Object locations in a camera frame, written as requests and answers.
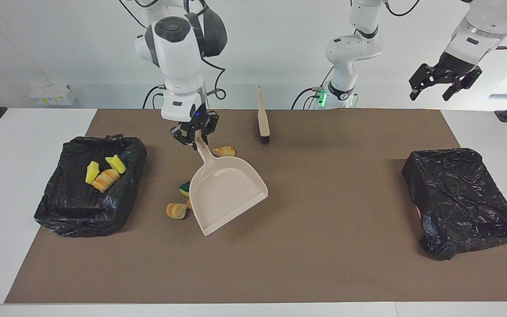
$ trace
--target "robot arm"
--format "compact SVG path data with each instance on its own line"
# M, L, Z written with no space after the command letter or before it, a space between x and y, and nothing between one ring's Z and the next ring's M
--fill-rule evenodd
M461 0L469 11L451 36L435 66L422 64L410 78L415 100L422 90L436 84L451 84L445 101L461 89L469 89L482 70L477 64L507 36L507 0Z
M138 4L148 27L136 38L135 48L165 77L162 117L178 121L171 134L196 149L195 132L201 130L208 143L219 118L207 110L201 59L222 52L227 42L224 24L204 0L140 0Z
M344 108L352 94L357 79L353 62L379 56L382 52L382 36L378 33L378 15L382 0L354 0L349 20L355 34L335 38L326 45L326 57L334 65L334 75L324 84L325 109Z

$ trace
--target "dustpan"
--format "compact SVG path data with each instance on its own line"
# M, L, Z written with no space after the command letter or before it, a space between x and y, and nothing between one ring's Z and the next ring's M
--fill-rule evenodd
M267 186L248 162L238 157L214 157L195 135L204 164L193 176L189 198L205 236L227 224L268 196Z

